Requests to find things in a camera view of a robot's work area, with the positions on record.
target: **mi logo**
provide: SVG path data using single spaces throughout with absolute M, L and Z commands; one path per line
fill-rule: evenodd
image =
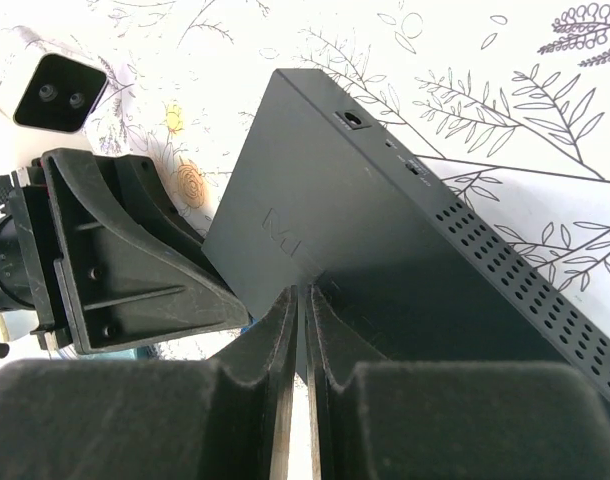
M 314 257 L 305 248 L 303 242 L 289 230 L 281 229 L 280 217 L 273 208 L 270 208 L 265 220 L 263 220 L 263 230 L 269 233 L 270 238 L 280 247 L 283 253 L 290 257 L 303 273 L 308 274 L 312 280 L 320 278 L 325 273 L 325 270 L 314 261 Z

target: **white camera housing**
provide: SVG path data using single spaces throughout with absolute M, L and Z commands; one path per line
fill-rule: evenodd
M 80 130 L 106 85 L 102 67 L 71 45 L 25 26 L 0 30 L 0 174 L 54 148 L 91 150 Z

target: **black cylinder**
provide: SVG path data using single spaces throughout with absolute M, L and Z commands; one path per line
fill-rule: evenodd
M 7 215 L 0 219 L 0 312 L 33 308 L 16 226 Z

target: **camera lens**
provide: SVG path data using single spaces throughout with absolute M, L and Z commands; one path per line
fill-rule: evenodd
M 54 85 L 43 85 L 38 91 L 38 96 L 43 102 L 51 102 L 58 95 L 58 90 L 54 87 Z
M 85 96 L 82 93 L 75 93 L 69 97 L 69 104 L 72 108 L 81 108 L 85 103 Z

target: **ventilation grille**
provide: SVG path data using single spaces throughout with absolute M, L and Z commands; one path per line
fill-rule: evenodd
M 610 399 L 610 340 L 462 203 L 437 213 L 436 219 L 459 250 Z

